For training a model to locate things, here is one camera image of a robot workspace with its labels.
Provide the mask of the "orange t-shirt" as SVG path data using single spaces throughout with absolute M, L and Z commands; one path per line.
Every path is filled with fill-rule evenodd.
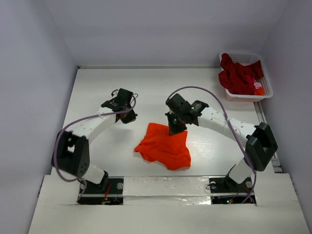
M 149 123 L 143 140 L 134 148 L 134 152 L 140 153 L 145 161 L 163 164 L 167 170 L 190 168 L 187 136 L 187 131 L 171 136 L 168 126 Z

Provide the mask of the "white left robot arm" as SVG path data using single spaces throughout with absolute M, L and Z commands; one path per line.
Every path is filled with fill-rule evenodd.
M 91 116 L 67 124 L 58 133 L 52 156 L 52 166 L 66 182 L 79 181 L 84 188 L 103 193 L 108 189 L 106 171 L 91 164 L 90 145 L 108 127 L 121 121 L 124 124 L 137 118 L 134 112 L 136 94 L 119 88 L 111 98 L 101 104 Z

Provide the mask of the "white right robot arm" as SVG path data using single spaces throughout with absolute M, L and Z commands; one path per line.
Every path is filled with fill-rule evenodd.
M 187 125 L 196 125 L 222 134 L 237 142 L 243 151 L 243 158 L 235 164 L 225 177 L 210 178 L 210 188 L 217 193 L 236 193 L 254 172 L 266 169 L 278 149 L 270 126 L 264 122 L 258 125 L 230 119 L 209 106 L 196 100 L 193 104 L 180 94 L 166 100 L 169 134 L 180 134 Z

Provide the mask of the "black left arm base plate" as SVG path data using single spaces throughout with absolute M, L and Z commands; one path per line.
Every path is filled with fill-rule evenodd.
M 122 205 L 123 204 L 123 176 L 109 176 L 104 188 L 87 181 L 87 187 L 80 184 L 78 204 L 80 205 Z

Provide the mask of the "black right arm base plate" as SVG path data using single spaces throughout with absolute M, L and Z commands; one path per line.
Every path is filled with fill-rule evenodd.
M 254 193 L 251 192 L 253 183 L 247 177 L 242 183 L 225 177 L 210 177 L 206 190 L 210 191 L 212 204 L 256 204 Z

